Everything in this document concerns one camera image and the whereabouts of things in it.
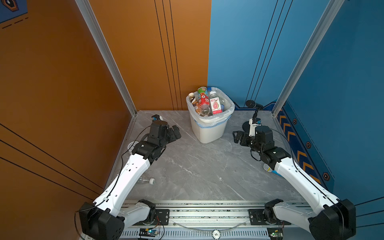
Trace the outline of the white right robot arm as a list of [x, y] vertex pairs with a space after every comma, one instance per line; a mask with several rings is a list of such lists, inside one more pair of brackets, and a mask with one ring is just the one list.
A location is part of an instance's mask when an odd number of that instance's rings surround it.
[[311, 233], [316, 240], [347, 240], [356, 235], [356, 207], [340, 200], [311, 178], [283, 148], [275, 146], [273, 130], [267, 126], [251, 127], [250, 132], [233, 132], [234, 142], [258, 153], [259, 160], [287, 180], [311, 207], [306, 211], [290, 206], [281, 199], [265, 204], [265, 220], [270, 224], [283, 221]]

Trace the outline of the brown coffee drink bottle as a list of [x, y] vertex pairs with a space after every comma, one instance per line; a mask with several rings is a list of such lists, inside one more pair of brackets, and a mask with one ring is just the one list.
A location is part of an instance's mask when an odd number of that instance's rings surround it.
[[198, 115], [200, 115], [201, 114], [201, 109], [200, 109], [199, 101], [197, 100], [197, 98], [196, 98], [194, 93], [189, 93], [189, 101], [193, 105], [196, 113]]

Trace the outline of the pink white label bottle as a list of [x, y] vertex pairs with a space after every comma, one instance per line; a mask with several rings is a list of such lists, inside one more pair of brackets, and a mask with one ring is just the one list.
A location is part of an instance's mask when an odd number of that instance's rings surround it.
[[220, 114], [223, 112], [222, 102], [216, 91], [211, 91], [209, 95], [212, 114]]

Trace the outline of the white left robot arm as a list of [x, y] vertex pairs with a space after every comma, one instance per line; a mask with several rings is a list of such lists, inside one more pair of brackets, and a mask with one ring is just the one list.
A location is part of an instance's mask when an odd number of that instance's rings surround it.
[[149, 133], [139, 133], [126, 151], [127, 161], [122, 162], [116, 178], [93, 203], [84, 203], [75, 213], [80, 219], [80, 237], [89, 236], [94, 240], [118, 240], [126, 227], [137, 223], [149, 225], [156, 219], [156, 205], [140, 200], [125, 211], [121, 208], [144, 172], [157, 161], [169, 143], [181, 138], [178, 126], [169, 126], [159, 115], [154, 115]]

